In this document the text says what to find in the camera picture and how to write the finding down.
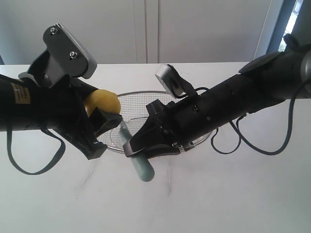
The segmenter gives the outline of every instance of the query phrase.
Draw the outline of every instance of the white tabletop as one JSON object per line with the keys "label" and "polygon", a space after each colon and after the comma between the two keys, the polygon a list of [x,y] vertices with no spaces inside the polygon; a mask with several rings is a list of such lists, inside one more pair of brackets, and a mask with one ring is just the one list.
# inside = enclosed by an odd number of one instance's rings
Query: white tabletop
{"label": "white tabletop", "polygon": [[[194,87],[212,87],[245,63],[174,64]],[[12,78],[28,66],[0,66]],[[88,83],[118,94],[162,90],[154,77],[159,64],[99,65]],[[287,129],[288,101],[249,115],[241,131],[255,145],[278,149]],[[6,134],[0,133],[0,232],[3,233],[262,233],[310,232],[311,100],[298,100],[286,150],[259,154],[244,143],[231,155],[209,142],[178,156],[151,160],[155,178],[143,183],[129,159],[111,151],[88,161],[67,143],[48,173],[27,176],[11,166]],[[238,137],[223,126],[218,148],[231,150]],[[40,131],[14,132],[13,154],[37,171],[59,144]]]}

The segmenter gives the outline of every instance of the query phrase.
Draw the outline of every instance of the yellow label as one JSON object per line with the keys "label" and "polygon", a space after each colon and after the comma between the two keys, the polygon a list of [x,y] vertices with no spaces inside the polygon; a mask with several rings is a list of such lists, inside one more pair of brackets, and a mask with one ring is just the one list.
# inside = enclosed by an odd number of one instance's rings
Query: yellow label
{"label": "yellow label", "polygon": [[14,90],[15,103],[30,104],[30,95],[28,88],[17,85],[15,83],[11,83],[11,85]]}

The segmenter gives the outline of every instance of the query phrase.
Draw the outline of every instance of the yellow object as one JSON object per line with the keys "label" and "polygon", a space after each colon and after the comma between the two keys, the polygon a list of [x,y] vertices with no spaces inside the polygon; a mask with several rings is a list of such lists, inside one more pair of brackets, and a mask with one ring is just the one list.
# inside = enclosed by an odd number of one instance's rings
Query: yellow object
{"label": "yellow object", "polygon": [[107,90],[96,90],[89,94],[83,101],[87,116],[89,117],[96,107],[107,113],[119,114],[121,104],[118,96]]}

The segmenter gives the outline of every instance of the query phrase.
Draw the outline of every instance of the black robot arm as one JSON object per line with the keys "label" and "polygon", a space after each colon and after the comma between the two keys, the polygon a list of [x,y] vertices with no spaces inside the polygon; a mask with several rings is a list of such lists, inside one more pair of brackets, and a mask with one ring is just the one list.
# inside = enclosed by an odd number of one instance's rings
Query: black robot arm
{"label": "black robot arm", "polygon": [[[140,152],[147,158],[179,154],[180,146],[190,150],[194,147],[193,140],[227,123],[249,143],[232,120],[287,99],[292,99],[294,105],[295,99],[311,98],[311,45],[288,53],[264,55],[248,63],[240,74],[211,89],[194,89],[171,65],[163,65],[156,76],[167,91],[182,100],[167,105],[155,100],[147,105],[148,120],[123,146],[127,157]],[[199,95],[198,90],[206,91]],[[257,151],[274,155],[284,148],[275,152]]]}

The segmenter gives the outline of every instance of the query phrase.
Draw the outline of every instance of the strainer handle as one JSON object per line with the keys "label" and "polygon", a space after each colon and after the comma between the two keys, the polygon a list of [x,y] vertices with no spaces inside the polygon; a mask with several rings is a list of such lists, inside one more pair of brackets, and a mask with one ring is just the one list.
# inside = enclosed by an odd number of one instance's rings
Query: strainer handle
{"label": "strainer handle", "polygon": [[[126,124],[124,121],[120,124],[120,137],[125,144],[128,140],[132,138],[131,133],[129,132]],[[144,182],[151,181],[155,176],[155,170],[148,161],[148,159],[143,155],[139,154],[135,157],[131,157],[133,166],[136,170],[136,173],[138,174],[139,178]]]}

